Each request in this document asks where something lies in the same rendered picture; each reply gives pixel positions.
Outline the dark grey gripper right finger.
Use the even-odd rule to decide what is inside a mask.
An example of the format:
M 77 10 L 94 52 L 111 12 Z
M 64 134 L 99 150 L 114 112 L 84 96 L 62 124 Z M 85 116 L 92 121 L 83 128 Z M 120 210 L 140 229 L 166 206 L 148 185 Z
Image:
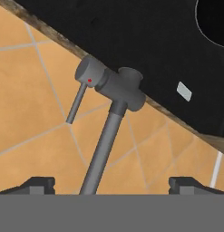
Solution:
M 224 195 L 224 191 L 202 185 L 193 177 L 169 177 L 169 193 L 175 195 Z

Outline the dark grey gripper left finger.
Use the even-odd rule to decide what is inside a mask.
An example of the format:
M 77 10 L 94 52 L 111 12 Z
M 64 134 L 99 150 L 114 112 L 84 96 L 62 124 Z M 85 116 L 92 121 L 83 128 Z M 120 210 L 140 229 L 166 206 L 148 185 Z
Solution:
M 54 177 L 31 177 L 20 186 L 0 191 L 0 195 L 54 195 Z

